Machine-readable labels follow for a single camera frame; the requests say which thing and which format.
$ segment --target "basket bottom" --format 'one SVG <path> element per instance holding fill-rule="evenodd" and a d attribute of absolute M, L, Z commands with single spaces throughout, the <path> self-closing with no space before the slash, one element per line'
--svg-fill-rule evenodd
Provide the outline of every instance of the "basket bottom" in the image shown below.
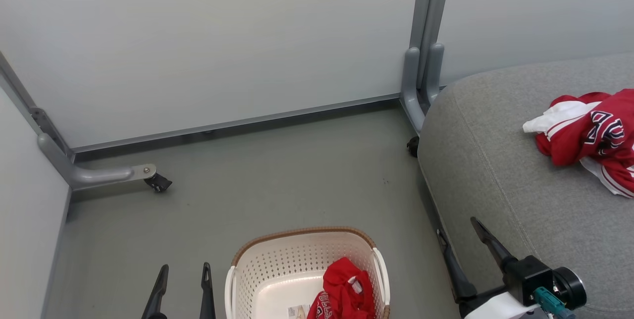
<path fill-rule="evenodd" d="M 290 317 L 288 309 L 312 305 L 317 294 L 323 290 L 324 273 L 302 272 L 265 281 L 254 294 L 251 319 L 306 319 L 306 316 Z"/>

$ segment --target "white plastic basket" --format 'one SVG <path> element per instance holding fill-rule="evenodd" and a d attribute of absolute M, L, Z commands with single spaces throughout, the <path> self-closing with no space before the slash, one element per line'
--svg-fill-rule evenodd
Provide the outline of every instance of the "white plastic basket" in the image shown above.
<path fill-rule="evenodd" d="M 312 305 L 323 290 L 327 267 L 342 257 L 368 272 L 376 319 L 388 319 L 390 285 L 383 256 L 365 233 L 344 227 L 298 229 L 244 245 L 224 285 L 227 319 L 287 319 L 288 308 Z"/>

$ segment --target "perforated basket wall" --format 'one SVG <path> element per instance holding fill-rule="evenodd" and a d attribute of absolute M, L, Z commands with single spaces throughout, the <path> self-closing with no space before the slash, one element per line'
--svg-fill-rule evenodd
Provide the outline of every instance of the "perforated basket wall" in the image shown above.
<path fill-rule="evenodd" d="M 376 319 L 389 317 L 389 305 L 380 269 L 374 260 L 374 242 L 353 228 L 311 228 L 263 236 L 236 254 L 234 319 L 252 319 L 254 294 L 271 278 L 298 274 L 314 276 L 342 257 L 348 257 L 370 276 Z"/>

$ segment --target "white partition panel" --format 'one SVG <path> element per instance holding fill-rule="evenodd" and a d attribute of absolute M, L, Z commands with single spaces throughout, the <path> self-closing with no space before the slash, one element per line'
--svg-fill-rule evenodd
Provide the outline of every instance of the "white partition panel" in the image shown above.
<path fill-rule="evenodd" d="M 634 0 L 446 0 L 441 83 L 531 62 L 634 51 Z"/>
<path fill-rule="evenodd" d="M 66 216 L 68 185 L 2 89 L 0 130 L 0 317 L 39 319 Z"/>
<path fill-rule="evenodd" d="M 0 0 L 70 147 L 399 92 L 415 0 Z"/>

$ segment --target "gray fabric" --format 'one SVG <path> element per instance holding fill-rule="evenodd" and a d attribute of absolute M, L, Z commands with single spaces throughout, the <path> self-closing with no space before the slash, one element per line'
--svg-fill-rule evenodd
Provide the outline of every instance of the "gray fabric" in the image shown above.
<path fill-rule="evenodd" d="M 481 73 L 437 97 L 419 163 L 478 290 L 500 285 L 501 274 L 471 216 L 517 257 L 575 271 L 588 292 L 580 319 L 634 318 L 634 200 L 612 195 L 580 165 L 554 167 L 522 132 L 560 95 L 626 87 L 634 87 L 634 53 Z"/>

